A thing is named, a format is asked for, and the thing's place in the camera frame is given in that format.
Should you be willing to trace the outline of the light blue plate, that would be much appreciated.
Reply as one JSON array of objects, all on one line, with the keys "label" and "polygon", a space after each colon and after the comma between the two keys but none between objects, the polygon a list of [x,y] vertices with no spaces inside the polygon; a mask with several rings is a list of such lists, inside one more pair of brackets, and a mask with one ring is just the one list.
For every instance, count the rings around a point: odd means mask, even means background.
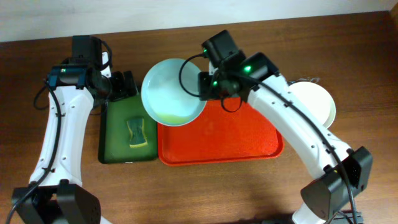
[{"label": "light blue plate", "polygon": [[147,114],[166,126],[183,126],[196,119],[206,102],[198,94],[198,74],[201,70],[184,60],[170,58],[155,64],[144,77],[141,100]]}]

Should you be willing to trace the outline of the yellow green scrub sponge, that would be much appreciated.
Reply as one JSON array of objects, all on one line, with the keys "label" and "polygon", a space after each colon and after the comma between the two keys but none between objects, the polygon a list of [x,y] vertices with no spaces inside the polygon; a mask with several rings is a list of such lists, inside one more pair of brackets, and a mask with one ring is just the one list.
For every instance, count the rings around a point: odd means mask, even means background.
[{"label": "yellow green scrub sponge", "polygon": [[144,118],[133,118],[126,121],[129,130],[129,147],[138,148],[147,145],[147,137],[144,129]]}]

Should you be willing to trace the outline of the white plate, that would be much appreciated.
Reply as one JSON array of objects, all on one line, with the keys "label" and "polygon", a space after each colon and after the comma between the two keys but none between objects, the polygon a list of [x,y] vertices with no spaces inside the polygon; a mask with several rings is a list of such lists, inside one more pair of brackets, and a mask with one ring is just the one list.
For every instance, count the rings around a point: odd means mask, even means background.
[{"label": "white plate", "polygon": [[297,82],[289,90],[310,110],[323,125],[330,113],[332,96],[320,85],[312,82]]}]

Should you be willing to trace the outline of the pale green plate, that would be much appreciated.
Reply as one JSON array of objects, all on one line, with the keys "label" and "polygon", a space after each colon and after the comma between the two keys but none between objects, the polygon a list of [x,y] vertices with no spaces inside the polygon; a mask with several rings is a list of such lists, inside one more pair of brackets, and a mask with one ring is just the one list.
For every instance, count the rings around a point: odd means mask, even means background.
[{"label": "pale green plate", "polygon": [[329,128],[336,118],[336,105],[333,99],[330,101],[330,113],[328,118],[326,119],[325,123],[323,124],[324,127]]}]

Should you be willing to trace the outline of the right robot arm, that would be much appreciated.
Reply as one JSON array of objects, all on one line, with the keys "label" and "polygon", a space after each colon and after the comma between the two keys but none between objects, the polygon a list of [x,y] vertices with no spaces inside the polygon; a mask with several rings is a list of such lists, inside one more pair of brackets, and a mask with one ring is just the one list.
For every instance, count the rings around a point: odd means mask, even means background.
[{"label": "right robot arm", "polygon": [[263,53],[250,57],[227,30],[202,43],[213,74],[199,74],[200,99],[224,101],[239,96],[281,133],[301,158],[313,180],[301,191],[302,206],[292,223],[362,223],[355,196],[363,192],[373,157],[353,150],[327,130],[289,90],[277,66]]}]

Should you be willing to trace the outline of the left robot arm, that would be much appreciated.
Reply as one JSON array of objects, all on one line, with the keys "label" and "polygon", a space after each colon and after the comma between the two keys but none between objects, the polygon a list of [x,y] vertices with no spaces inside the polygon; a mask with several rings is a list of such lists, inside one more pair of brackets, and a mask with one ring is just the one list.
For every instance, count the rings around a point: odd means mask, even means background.
[{"label": "left robot arm", "polygon": [[112,72],[109,45],[91,35],[72,38],[72,55],[44,80],[49,117],[39,161],[27,187],[15,188],[10,223],[107,223],[100,201],[82,187],[81,155],[93,109],[138,94],[130,71]]}]

